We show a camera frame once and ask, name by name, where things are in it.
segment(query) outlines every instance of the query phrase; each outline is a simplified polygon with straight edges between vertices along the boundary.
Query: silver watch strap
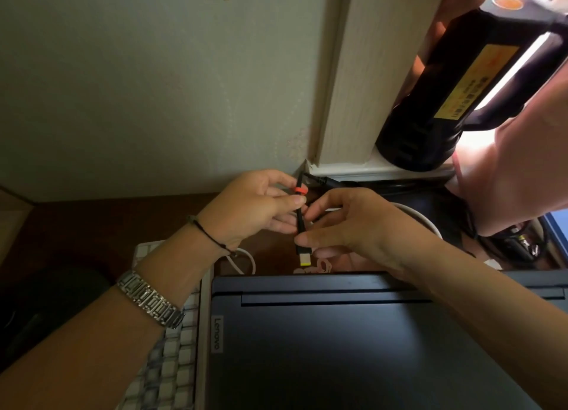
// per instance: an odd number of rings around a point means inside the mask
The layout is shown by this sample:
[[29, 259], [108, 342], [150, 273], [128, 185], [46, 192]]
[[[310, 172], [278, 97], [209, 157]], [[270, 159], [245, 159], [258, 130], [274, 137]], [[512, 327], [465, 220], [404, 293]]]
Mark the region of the silver watch strap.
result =
[[134, 303], [165, 327], [178, 327], [183, 313], [144, 281], [135, 271], [125, 272], [117, 286]]

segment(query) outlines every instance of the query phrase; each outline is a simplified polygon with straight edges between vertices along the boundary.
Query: person's left arm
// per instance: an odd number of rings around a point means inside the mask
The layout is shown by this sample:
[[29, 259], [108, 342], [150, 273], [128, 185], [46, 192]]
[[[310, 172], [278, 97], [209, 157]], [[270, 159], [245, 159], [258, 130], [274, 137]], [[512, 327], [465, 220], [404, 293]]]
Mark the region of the person's left arm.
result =
[[[247, 172], [198, 215], [200, 224], [231, 250], [261, 229], [296, 232], [290, 212], [306, 202], [275, 187], [294, 187], [280, 171]], [[181, 307], [226, 250], [186, 225], [136, 268], [167, 300]], [[114, 409], [163, 327], [116, 286], [56, 330], [0, 375], [5, 408]]]

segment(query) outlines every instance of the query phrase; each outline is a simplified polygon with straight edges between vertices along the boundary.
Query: keyboard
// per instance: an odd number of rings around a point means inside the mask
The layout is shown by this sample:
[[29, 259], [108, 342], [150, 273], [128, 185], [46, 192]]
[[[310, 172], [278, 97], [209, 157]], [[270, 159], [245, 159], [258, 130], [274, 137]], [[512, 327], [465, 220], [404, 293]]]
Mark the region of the keyboard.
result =
[[[139, 244], [132, 268], [160, 243]], [[150, 351], [117, 410], [205, 409], [211, 279], [212, 269], [183, 305], [181, 325], [166, 328]]]

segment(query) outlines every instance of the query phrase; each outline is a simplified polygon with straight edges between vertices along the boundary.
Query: pink fabric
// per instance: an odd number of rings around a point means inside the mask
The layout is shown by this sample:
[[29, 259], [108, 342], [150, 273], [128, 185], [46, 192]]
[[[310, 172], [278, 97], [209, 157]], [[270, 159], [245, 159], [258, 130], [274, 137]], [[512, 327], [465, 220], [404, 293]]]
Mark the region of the pink fabric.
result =
[[470, 206], [480, 235], [568, 208], [568, 64], [497, 130], [465, 133], [447, 187]]

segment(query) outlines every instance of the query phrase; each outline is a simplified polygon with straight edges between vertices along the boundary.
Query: wallpaper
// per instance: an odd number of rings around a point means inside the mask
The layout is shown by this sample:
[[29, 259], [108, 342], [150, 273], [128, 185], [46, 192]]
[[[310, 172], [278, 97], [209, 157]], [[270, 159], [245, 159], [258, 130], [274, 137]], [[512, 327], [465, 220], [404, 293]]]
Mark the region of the wallpaper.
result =
[[0, 0], [0, 185], [218, 191], [316, 150], [341, 0]]

